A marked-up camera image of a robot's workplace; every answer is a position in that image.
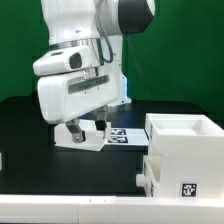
black table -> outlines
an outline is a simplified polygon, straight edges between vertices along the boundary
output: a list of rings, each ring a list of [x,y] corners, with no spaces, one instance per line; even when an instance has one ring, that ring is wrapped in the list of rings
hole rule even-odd
[[[190,103],[134,101],[109,109],[108,121],[112,127],[143,129],[146,113],[204,111]],[[35,95],[0,103],[0,194],[144,195],[135,178],[147,147],[107,145],[101,152],[56,147],[53,128],[43,120]]]

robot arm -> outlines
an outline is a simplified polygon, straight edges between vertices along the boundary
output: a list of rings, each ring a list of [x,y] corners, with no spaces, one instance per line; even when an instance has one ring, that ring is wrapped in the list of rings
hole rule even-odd
[[[102,114],[101,108],[118,96],[115,76],[121,63],[120,59],[113,60],[108,36],[144,32],[153,20],[155,3],[154,0],[41,0],[41,3],[50,48],[33,66],[35,74],[41,77],[38,82],[41,111],[48,123],[65,123],[69,130],[79,130],[78,117],[98,108]],[[109,60],[103,57],[103,37],[109,47]]]

